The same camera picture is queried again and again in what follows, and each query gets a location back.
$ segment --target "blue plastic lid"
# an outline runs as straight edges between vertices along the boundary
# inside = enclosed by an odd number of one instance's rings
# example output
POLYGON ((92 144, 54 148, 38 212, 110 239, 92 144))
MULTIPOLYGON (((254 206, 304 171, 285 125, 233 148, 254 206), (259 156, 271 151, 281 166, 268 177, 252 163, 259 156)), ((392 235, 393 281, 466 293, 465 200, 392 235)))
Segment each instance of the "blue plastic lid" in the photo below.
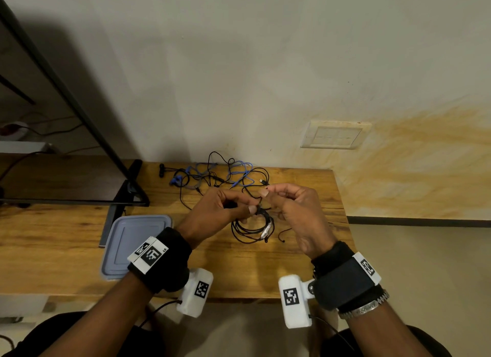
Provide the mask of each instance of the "blue plastic lid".
POLYGON ((114 221, 102 257, 101 275, 106 280, 121 279, 128 272, 127 257, 149 236, 157 236, 172 226, 169 216, 122 216, 114 221))

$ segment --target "wooden desk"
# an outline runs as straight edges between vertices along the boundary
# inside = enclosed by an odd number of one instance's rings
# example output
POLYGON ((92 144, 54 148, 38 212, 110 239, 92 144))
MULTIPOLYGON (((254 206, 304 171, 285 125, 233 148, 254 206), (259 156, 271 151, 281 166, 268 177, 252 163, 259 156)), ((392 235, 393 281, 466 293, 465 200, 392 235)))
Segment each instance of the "wooden desk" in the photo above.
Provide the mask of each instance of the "wooden desk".
MULTIPOLYGON (((187 164, 166 164, 186 167, 187 164)), ((316 188, 339 239, 354 249, 341 197, 331 170, 267 168, 270 182, 294 182, 316 188)), ((151 206, 127 208, 128 214, 168 214, 175 224, 187 214, 179 189, 169 186, 172 173, 158 177, 158 163, 144 163, 138 182, 148 193, 151 206)), ((217 173, 225 176, 225 167, 217 173)), ((202 192, 207 186, 203 183, 202 192)), ((183 200, 192 207, 200 195, 183 189, 183 200)), ((103 249, 98 248, 107 207, 90 205, 33 205, 22 210, 0 207, 0 294, 103 295, 114 284, 101 279, 103 249)), ((268 243, 237 242, 230 226, 194 250, 189 267, 203 267, 214 274, 210 298, 279 298, 278 278, 312 276, 310 260, 297 247, 289 226, 276 220, 268 243)))

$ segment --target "metal bracelet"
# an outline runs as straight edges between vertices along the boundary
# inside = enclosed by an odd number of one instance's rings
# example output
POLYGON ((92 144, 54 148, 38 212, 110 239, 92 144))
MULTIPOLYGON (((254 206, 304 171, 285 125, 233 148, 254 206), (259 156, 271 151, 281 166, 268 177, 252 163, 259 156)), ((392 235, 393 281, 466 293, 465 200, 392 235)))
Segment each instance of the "metal bracelet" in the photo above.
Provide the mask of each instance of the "metal bracelet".
POLYGON ((342 320, 348 320, 350 318, 362 316, 362 315, 374 310, 375 308, 377 308, 379 305, 381 305, 387 299, 389 299, 389 293, 384 290, 384 294, 380 298, 373 300, 370 303, 365 304, 364 306, 360 306, 358 309, 354 309, 354 310, 351 310, 351 311, 346 312, 346 313, 340 313, 339 317, 342 320))

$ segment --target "person's right hand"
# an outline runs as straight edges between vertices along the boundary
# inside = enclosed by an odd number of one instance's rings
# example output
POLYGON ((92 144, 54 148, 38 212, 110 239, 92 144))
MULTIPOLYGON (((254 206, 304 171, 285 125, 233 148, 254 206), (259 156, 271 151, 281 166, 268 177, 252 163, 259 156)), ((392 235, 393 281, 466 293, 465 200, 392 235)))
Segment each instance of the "person's right hand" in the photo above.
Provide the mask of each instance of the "person's right hand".
POLYGON ((314 189, 278 183, 259 191, 262 198, 281 210, 297 236, 298 247, 310 259, 327 252, 337 242, 314 189))

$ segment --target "electrical switch plate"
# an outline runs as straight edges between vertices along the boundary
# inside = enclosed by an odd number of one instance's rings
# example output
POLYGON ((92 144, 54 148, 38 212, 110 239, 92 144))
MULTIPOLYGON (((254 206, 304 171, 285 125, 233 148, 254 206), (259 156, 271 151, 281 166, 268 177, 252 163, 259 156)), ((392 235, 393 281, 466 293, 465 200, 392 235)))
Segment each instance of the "electrical switch plate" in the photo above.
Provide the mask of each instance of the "electrical switch plate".
POLYGON ((371 123, 310 121, 303 148, 356 149, 366 138, 371 123))

